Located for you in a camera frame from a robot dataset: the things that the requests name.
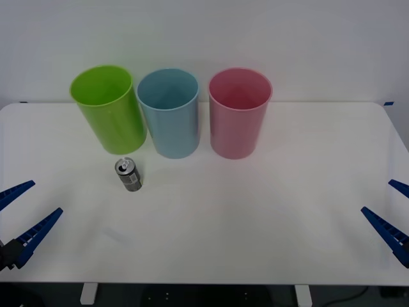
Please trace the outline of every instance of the blue cup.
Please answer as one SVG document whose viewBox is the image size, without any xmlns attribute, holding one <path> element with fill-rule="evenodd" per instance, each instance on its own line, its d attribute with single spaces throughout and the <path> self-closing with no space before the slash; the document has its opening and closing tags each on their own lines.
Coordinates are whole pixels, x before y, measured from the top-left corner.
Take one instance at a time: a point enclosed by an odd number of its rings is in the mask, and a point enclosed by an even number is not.
<svg viewBox="0 0 409 307">
<path fill-rule="evenodd" d="M 177 68 L 148 74 L 136 95 L 156 151 L 171 159 L 184 158 L 199 145 L 196 78 Z"/>
</svg>

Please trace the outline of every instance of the white table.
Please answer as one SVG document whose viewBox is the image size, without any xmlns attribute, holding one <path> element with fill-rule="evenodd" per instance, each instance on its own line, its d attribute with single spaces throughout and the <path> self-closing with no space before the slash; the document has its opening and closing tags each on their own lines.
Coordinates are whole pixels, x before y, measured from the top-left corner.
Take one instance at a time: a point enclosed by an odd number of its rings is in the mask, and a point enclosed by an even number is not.
<svg viewBox="0 0 409 307">
<path fill-rule="evenodd" d="M 201 141 L 166 159 L 150 137 L 128 156 L 144 175 L 125 190 L 75 104 L 0 112 L 2 189 L 36 185 L 1 212 L 3 242 L 55 208 L 59 221 L 21 270 L 0 281 L 409 285 L 360 209 L 409 233 L 409 154 L 381 106 L 271 103 L 256 151 L 230 161 Z"/>
</svg>

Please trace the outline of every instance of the black cable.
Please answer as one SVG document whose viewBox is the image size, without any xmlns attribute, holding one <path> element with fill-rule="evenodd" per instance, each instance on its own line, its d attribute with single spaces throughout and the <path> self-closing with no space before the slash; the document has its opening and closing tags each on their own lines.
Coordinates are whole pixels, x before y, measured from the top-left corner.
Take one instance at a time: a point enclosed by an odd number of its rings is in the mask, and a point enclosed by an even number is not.
<svg viewBox="0 0 409 307">
<path fill-rule="evenodd" d="M 346 301 L 352 301 L 353 299 L 357 299 L 358 297 L 363 296 L 368 291 L 368 289 L 369 289 L 369 287 L 366 286 L 361 292 L 359 292 L 359 293 L 357 293 L 357 294 L 355 294 L 353 296 L 346 297 L 344 299 L 335 299 L 333 301 L 325 303 L 324 305 L 322 305 L 322 307 L 329 307 L 332 304 L 338 304 L 338 303 L 343 303 L 343 302 L 346 302 Z"/>
</svg>

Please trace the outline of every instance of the table leg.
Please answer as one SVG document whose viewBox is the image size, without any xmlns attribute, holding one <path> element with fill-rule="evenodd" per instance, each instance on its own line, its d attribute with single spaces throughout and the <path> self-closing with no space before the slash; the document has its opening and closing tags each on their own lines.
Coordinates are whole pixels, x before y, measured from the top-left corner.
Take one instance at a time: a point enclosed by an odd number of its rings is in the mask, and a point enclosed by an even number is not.
<svg viewBox="0 0 409 307">
<path fill-rule="evenodd" d="M 94 305 L 98 283 L 84 283 L 80 302 L 82 305 Z"/>
<path fill-rule="evenodd" d="M 297 296 L 298 307 L 311 307 L 313 305 L 308 285 L 295 285 L 295 295 Z"/>
</svg>

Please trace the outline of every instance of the white wall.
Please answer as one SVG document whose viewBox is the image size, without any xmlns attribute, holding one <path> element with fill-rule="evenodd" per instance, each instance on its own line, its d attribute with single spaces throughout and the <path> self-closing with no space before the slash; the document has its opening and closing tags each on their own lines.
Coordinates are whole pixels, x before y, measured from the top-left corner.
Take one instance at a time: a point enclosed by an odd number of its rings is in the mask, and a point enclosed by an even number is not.
<svg viewBox="0 0 409 307">
<path fill-rule="evenodd" d="M 409 0 L 0 0 L 0 101 L 69 99 L 101 63 L 136 81 L 185 68 L 202 100 L 218 70 L 251 67 L 274 100 L 395 100 L 409 132 Z"/>
</svg>

